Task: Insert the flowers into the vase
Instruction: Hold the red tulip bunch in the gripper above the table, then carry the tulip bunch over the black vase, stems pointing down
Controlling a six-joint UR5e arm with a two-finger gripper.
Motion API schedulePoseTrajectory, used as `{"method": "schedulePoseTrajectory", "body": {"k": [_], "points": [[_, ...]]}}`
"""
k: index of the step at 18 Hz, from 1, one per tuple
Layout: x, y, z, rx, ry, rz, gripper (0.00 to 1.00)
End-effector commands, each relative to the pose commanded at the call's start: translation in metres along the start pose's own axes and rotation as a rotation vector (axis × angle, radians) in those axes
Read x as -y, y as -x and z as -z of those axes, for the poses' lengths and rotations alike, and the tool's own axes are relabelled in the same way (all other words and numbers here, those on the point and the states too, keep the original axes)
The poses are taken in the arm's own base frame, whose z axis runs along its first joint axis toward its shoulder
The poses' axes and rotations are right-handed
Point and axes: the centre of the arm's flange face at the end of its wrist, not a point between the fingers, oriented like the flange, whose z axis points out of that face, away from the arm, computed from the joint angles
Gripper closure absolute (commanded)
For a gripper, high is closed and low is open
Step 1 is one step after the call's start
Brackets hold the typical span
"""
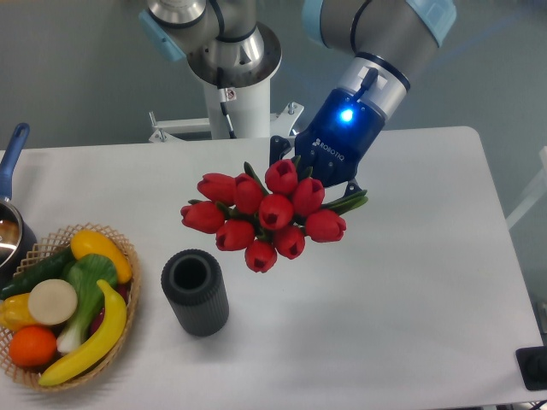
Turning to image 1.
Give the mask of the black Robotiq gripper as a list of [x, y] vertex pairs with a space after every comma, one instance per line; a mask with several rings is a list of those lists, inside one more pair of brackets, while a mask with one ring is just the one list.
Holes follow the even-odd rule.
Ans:
[[367, 191], [353, 178], [384, 125], [383, 116], [375, 109], [353, 101], [350, 93], [335, 89], [296, 138], [270, 138], [268, 165], [282, 160], [294, 148], [300, 157], [299, 168], [312, 167], [312, 177], [324, 187], [348, 181], [342, 199], [365, 196]]

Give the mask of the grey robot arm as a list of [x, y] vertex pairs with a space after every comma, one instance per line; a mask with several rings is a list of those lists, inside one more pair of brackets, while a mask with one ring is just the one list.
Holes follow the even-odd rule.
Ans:
[[298, 111], [270, 114], [270, 80], [282, 50], [253, 1], [150, 1], [145, 34], [170, 61], [186, 60], [202, 83], [215, 139], [268, 138], [270, 159], [298, 157], [298, 171], [357, 191], [356, 174], [417, 74], [456, 19], [451, 1], [307, 1], [303, 26], [315, 42], [351, 55], [310, 124], [291, 134]]

